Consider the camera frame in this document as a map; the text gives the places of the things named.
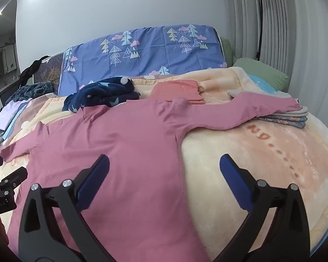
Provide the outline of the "pink long-sleeve shirt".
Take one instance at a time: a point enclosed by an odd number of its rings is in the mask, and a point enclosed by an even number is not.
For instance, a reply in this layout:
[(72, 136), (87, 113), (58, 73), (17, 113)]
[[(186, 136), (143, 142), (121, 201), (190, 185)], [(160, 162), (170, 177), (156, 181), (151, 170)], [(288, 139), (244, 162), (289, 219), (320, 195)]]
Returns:
[(8, 230), (18, 250), (19, 225), (31, 185), (58, 186), (74, 179), (104, 154), (110, 172), (83, 213), (97, 239), (117, 261), (208, 261), (187, 203), (181, 143), (203, 127), (227, 130), (255, 117), (297, 111), (293, 98), (240, 93), (220, 105), (193, 105), (184, 98), (127, 101), (85, 107), (71, 117), (42, 124), (2, 149), (5, 162), (27, 154)]

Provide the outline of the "stack of folded clothes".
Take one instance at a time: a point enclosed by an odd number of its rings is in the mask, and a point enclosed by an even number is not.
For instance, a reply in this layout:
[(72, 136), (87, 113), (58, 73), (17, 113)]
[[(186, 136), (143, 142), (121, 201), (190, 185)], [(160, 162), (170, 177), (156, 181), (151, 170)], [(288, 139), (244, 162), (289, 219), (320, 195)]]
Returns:
[[(233, 99), (236, 95), (240, 93), (254, 93), (258, 95), (265, 95), (272, 98), (292, 98), (292, 96), (289, 95), (288, 93), (281, 92), (281, 91), (276, 91), (275, 93), (268, 93), (268, 92), (253, 92), (253, 91), (234, 89), (234, 90), (229, 90), (227, 92), (227, 94), (231, 99)], [(295, 100), (298, 104), (300, 103), (298, 99), (294, 99), (294, 98), (292, 99)], [(308, 108), (305, 106), (301, 106), (301, 108), (298, 111), (275, 112), (271, 115), (256, 117), (256, 119), (303, 129), (306, 126), (308, 114), (309, 114)]]

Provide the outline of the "lilac folded cloth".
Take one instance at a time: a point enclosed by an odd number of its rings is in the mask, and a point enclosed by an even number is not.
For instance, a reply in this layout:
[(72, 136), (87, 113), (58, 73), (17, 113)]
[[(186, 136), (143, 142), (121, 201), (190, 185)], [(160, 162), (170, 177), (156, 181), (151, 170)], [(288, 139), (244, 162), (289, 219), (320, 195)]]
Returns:
[(0, 130), (5, 131), (12, 119), (23, 105), (29, 103), (31, 99), (23, 101), (11, 100), (0, 112)]

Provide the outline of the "dark teal knitted blanket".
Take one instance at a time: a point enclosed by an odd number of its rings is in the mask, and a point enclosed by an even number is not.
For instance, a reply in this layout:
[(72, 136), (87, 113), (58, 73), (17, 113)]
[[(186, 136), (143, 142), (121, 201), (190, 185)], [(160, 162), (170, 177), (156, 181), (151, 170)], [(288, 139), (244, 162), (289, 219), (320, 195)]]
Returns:
[(25, 85), (11, 95), (5, 102), (5, 105), (7, 105), (10, 101), (18, 102), (28, 99), (35, 99), (53, 92), (54, 87), (50, 81)]

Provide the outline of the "peach fleece blanket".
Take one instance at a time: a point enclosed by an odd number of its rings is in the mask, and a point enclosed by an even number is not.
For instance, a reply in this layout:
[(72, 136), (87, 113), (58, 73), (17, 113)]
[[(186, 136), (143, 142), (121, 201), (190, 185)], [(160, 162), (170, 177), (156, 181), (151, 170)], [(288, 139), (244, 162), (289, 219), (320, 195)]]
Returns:
[[(227, 92), (234, 89), (262, 92), (239, 67), (198, 70), (179, 75), (177, 80), (198, 82), (205, 104), (193, 105), (228, 103), (232, 99)], [(134, 79), (139, 100), (150, 98), (154, 86), (167, 81), (170, 78)], [(0, 152), (32, 132), (38, 123), (49, 124), (75, 115), (62, 111), (63, 102), (64, 98), (56, 96), (31, 101)], [(224, 154), (271, 186), (286, 188), (296, 184), (306, 208), (311, 247), (319, 243), (328, 228), (328, 128), (317, 117), (308, 115), (303, 129), (251, 119), (227, 130), (198, 127), (186, 133), (181, 157), (187, 203), (208, 261), (225, 248), (247, 215), (220, 172), (219, 161)], [(28, 163), (27, 154), (4, 161), (0, 181), (20, 167), (27, 169)], [(2, 215), (7, 234), (13, 211)]]

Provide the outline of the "black garment on headboard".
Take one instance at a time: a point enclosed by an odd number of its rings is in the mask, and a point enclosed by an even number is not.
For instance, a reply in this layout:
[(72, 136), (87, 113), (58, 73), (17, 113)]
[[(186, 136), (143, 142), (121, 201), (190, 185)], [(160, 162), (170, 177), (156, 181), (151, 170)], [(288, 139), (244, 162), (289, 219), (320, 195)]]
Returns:
[(27, 84), (29, 79), (31, 77), (33, 77), (33, 75), (40, 68), (42, 61), (48, 57), (50, 57), (50, 56), (43, 56), (38, 60), (34, 60), (33, 63), (19, 75), (19, 87), (20, 88)]

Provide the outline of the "dark autumn-print pillow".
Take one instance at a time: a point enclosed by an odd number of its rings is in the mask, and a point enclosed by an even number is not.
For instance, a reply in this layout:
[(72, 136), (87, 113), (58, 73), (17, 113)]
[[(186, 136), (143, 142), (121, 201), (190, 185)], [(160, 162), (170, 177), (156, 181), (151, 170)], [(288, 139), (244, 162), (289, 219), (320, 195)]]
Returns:
[(41, 62), (40, 68), (33, 75), (33, 83), (51, 82), (53, 92), (57, 95), (60, 84), (62, 62), (63, 53), (45, 58)]

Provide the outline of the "navy star fleece garment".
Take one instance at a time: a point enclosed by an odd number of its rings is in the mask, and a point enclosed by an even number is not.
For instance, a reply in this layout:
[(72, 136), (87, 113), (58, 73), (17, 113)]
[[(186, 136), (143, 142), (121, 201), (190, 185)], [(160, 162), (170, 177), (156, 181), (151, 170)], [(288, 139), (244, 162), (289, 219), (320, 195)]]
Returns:
[(128, 100), (138, 99), (140, 94), (135, 91), (132, 80), (125, 76), (117, 76), (92, 82), (69, 95), (64, 100), (62, 111), (76, 113), (80, 108), (98, 105), (111, 108)]

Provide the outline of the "light blue pillow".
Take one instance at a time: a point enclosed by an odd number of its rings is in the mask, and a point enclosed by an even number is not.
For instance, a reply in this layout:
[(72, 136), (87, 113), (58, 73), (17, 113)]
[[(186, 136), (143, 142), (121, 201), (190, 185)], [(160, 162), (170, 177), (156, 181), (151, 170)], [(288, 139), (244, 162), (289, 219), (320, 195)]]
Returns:
[(271, 93), (271, 94), (276, 94), (277, 91), (264, 79), (254, 76), (252, 74), (248, 74), (248, 77), (264, 92)]

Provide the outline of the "green pillow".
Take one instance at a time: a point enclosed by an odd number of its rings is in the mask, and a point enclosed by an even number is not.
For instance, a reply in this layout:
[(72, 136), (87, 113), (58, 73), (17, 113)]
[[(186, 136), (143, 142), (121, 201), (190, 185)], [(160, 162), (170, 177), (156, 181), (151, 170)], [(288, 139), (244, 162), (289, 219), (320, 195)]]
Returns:
[(277, 91), (283, 91), (289, 82), (289, 77), (285, 73), (254, 59), (239, 58), (233, 66), (241, 67), (247, 74), (262, 78)]

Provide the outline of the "folded salmon garment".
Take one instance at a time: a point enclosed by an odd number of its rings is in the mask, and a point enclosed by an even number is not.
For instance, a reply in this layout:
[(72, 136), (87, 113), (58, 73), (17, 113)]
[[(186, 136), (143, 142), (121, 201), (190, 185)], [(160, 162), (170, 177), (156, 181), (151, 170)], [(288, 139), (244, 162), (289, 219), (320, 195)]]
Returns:
[(185, 98), (193, 104), (205, 104), (199, 92), (198, 82), (193, 80), (160, 82), (152, 89), (150, 98), (167, 102), (172, 102), (176, 98)]

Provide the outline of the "white pleated curtain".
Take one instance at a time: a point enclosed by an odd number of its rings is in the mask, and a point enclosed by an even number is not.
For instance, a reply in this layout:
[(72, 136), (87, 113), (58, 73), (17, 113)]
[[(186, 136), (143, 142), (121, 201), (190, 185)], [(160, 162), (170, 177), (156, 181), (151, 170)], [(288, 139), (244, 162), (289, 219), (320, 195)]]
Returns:
[[(259, 38), (257, 0), (226, 0), (236, 57), (253, 58)], [(328, 0), (263, 0), (261, 62), (289, 77), (287, 90), (328, 127)]]

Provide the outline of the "blue tree-print pillow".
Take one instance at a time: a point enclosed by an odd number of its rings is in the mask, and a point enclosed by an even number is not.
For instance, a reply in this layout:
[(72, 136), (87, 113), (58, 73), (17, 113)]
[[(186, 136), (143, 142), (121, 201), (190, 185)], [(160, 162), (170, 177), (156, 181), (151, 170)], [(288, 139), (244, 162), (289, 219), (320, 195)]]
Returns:
[(116, 76), (158, 76), (226, 68), (222, 45), (211, 26), (144, 27), (69, 47), (63, 54), (58, 96)]

